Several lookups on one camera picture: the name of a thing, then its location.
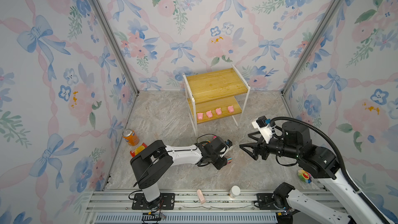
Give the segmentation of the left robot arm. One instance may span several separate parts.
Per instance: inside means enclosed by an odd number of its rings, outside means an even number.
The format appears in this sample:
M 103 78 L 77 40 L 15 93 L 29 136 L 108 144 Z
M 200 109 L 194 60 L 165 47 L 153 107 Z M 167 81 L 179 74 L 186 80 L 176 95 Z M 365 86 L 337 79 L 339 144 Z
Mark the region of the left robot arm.
M 227 153 L 233 147 L 230 140 L 210 134 L 210 141 L 196 142 L 191 146 L 169 146 L 162 140 L 154 141 L 130 160 L 137 186 L 148 203 L 161 199 L 159 179 L 172 166 L 192 164 L 205 167 L 212 164 L 217 170 L 229 162 Z

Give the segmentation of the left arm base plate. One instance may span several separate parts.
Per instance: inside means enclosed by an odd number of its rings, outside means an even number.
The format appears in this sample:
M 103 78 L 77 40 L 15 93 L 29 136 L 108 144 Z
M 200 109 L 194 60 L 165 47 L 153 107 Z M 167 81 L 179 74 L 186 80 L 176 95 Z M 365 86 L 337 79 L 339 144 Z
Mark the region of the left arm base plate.
M 173 210 L 175 205 L 174 193 L 161 193 L 152 202 L 148 202 L 143 193 L 135 194 L 132 203 L 132 210 Z

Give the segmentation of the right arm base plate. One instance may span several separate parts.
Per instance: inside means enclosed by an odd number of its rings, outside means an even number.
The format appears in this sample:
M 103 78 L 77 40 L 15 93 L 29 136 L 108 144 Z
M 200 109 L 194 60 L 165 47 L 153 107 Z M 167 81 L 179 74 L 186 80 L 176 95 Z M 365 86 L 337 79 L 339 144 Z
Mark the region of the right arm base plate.
M 285 200 L 278 195 L 271 193 L 256 194 L 257 200 L 254 206 L 260 210 L 282 210 L 286 209 Z

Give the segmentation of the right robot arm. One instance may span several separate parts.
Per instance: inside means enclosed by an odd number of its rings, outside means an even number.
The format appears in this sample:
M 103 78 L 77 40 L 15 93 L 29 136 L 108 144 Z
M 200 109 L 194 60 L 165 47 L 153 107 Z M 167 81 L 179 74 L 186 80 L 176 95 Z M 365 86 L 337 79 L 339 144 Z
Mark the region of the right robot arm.
M 252 143 L 239 147 L 254 160 L 267 160 L 270 155 L 296 160 L 294 163 L 318 179 L 343 205 L 346 213 L 325 206 L 288 183 L 280 184 L 269 201 L 256 201 L 264 208 L 274 205 L 291 218 L 302 212 L 324 224 L 391 224 L 385 215 L 357 186 L 348 174 L 344 159 L 335 143 L 320 129 L 290 117 L 252 122 L 256 132 L 248 134 Z

